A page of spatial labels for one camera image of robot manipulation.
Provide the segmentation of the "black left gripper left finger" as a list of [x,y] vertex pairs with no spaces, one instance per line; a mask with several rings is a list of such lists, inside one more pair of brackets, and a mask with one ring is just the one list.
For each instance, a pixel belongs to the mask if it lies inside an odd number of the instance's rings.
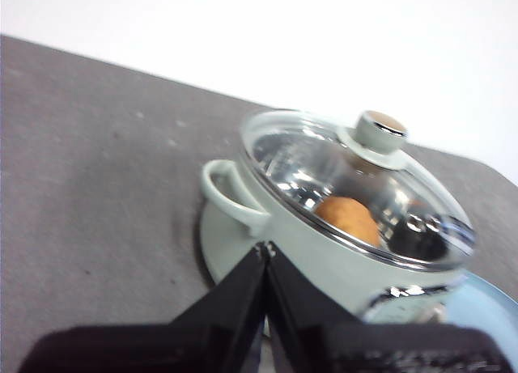
[[265,316],[268,265],[255,245],[218,285],[166,324],[74,327],[43,336],[22,372],[238,372]]

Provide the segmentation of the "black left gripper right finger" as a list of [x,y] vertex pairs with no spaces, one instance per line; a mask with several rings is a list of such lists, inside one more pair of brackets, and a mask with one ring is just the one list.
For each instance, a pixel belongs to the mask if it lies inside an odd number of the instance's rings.
[[267,316],[296,372],[511,372],[489,334],[451,324],[368,324],[265,247]]

